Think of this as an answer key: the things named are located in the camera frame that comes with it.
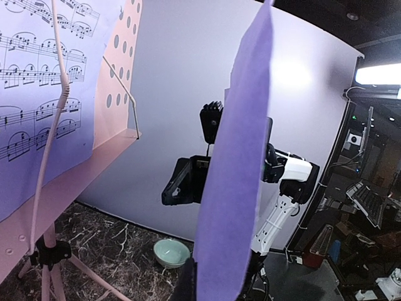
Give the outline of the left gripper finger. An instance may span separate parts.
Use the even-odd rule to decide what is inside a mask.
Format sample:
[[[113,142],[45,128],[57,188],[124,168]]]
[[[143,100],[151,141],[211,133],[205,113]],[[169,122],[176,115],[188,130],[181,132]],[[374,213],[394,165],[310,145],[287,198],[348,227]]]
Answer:
[[[196,301],[197,263],[190,257],[182,265],[171,301]]]

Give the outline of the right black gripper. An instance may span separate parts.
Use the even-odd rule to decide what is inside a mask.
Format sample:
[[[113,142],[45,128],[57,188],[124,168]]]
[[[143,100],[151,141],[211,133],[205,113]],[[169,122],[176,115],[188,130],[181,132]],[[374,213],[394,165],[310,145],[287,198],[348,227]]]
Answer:
[[[200,204],[210,161],[209,156],[179,158],[172,177],[162,191],[162,204],[165,206]]]

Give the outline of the purple sheet music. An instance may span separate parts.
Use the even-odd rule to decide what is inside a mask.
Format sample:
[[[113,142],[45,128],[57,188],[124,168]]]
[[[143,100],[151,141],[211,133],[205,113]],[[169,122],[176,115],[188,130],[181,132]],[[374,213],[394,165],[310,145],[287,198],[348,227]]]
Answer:
[[[34,195],[53,122],[45,181],[87,160],[95,91],[123,1],[1,2],[1,218]],[[55,119],[60,63],[70,94]]]
[[[266,147],[271,10],[265,1],[233,64],[198,215],[197,300],[235,300],[246,274]]]

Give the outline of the pink music stand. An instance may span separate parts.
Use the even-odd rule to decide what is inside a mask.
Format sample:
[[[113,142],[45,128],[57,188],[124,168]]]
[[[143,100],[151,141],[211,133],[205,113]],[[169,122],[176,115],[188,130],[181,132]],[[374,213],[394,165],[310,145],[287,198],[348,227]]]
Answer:
[[[64,300],[55,220],[135,140],[128,128],[142,1],[1,2],[1,277],[41,263],[41,298]]]

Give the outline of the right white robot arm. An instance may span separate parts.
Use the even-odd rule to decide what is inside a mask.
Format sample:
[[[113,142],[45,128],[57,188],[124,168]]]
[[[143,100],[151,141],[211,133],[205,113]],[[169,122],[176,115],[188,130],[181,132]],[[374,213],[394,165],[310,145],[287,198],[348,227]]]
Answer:
[[[162,204],[200,203],[211,157],[194,155],[177,160],[172,177],[162,191]],[[296,216],[315,188],[320,167],[290,152],[266,146],[262,181],[279,184],[279,195],[251,243],[254,253],[266,256],[290,216]]]

